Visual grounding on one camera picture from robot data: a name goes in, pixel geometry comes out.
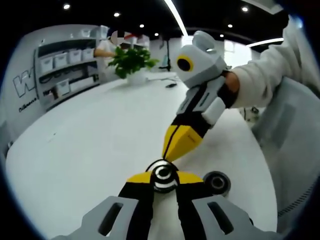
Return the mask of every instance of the white robotic device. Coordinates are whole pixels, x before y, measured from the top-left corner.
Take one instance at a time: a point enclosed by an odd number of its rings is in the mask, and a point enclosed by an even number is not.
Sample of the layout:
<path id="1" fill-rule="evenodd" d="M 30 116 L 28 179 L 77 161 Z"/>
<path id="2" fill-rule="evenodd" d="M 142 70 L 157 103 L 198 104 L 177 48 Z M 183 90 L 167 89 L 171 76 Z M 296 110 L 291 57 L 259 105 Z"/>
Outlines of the white robotic device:
<path id="1" fill-rule="evenodd" d="M 166 132 L 162 157 L 169 162 L 197 147 L 237 97 L 225 85 L 227 64 L 215 43 L 212 36 L 197 31 L 192 45 L 179 51 L 175 71 L 189 90 Z"/>

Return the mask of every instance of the black strap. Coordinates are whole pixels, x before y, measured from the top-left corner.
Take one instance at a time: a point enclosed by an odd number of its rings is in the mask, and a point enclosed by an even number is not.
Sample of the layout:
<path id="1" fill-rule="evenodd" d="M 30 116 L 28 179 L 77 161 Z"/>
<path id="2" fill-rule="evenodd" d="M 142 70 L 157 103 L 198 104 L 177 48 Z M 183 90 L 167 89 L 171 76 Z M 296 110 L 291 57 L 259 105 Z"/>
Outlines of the black strap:
<path id="1" fill-rule="evenodd" d="M 219 89 L 217 95 L 224 102 L 225 108 L 229 109 L 232 107 L 233 104 L 235 104 L 238 98 L 238 93 L 239 91 L 233 92 L 228 88 L 226 84 L 223 84 L 222 87 Z"/>

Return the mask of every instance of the white table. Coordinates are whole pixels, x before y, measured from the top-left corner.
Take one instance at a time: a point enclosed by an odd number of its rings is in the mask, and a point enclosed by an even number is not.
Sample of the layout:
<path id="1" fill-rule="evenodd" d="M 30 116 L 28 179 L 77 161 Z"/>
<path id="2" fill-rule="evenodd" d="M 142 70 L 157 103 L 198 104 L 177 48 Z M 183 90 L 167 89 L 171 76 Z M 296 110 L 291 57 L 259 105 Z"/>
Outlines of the white table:
<path id="1" fill-rule="evenodd" d="M 41 234 L 70 234 L 85 213 L 161 158 L 166 130 L 187 91 L 181 82 L 165 88 L 170 83 L 128 86 L 117 80 L 96 87 L 49 111 L 17 139 L 6 160 L 8 181 Z M 226 110 L 203 143 L 175 164 L 201 177 L 213 170 L 227 174 L 228 199 L 258 228 L 277 229 L 271 175 L 237 109 Z M 149 239 L 184 239 L 175 195 L 165 197 L 155 198 Z"/>

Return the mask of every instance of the white storage bin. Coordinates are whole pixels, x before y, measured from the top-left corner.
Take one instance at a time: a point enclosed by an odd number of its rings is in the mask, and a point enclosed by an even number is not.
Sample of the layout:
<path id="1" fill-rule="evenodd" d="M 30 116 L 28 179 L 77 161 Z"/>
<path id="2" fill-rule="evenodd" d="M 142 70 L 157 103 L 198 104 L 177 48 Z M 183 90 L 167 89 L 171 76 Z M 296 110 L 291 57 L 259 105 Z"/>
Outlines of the white storage bin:
<path id="1" fill-rule="evenodd" d="M 69 93 L 70 92 L 69 79 L 58 82 L 55 85 L 55 89 L 58 97 L 61 97 Z"/>
<path id="2" fill-rule="evenodd" d="M 94 49 L 93 48 L 87 48 L 82 50 L 82 60 L 90 60 L 94 58 Z"/>
<path id="3" fill-rule="evenodd" d="M 71 90 L 71 92 L 75 92 L 78 89 L 92 85 L 93 83 L 94 83 L 94 78 L 91 76 L 91 77 L 88 77 L 88 78 L 71 83 L 70 90 Z"/>
<path id="4" fill-rule="evenodd" d="M 40 60 L 41 72 L 44 74 L 51 71 L 54 68 L 54 58 L 47 57 Z"/>
<path id="5" fill-rule="evenodd" d="M 68 64 L 67 53 L 61 53 L 54 56 L 54 67 L 61 68 Z"/>
<path id="6" fill-rule="evenodd" d="M 90 29 L 82 29 L 81 30 L 81 36 L 84 37 L 84 38 L 89 38 L 90 37 L 90 32 L 91 32 Z"/>
<path id="7" fill-rule="evenodd" d="M 73 50 L 69 52 L 69 63 L 76 64 L 81 62 L 81 50 Z"/>

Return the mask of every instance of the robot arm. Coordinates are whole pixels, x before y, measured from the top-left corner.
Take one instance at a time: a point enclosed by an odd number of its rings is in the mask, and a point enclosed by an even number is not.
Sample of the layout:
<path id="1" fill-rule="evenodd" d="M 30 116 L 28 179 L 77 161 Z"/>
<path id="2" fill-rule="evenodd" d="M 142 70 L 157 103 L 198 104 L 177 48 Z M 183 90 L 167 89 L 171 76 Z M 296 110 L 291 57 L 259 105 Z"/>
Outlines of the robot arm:
<path id="1" fill-rule="evenodd" d="M 225 85 L 227 64 L 207 33 L 197 31 L 192 45 L 180 49 L 176 64 L 189 90 L 164 138 L 162 157 L 169 162 L 196 148 L 237 97 Z"/>
<path id="2" fill-rule="evenodd" d="M 80 228 L 52 240 L 147 240 L 154 192 L 173 190 L 186 240 L 282 239 L 256 228 L 245 211 L 224 197 L 212 196 L 200 177 L 160 159 L 146 172 L 130 177 L 118 196 L 109 196 L 84 215 Z"/>

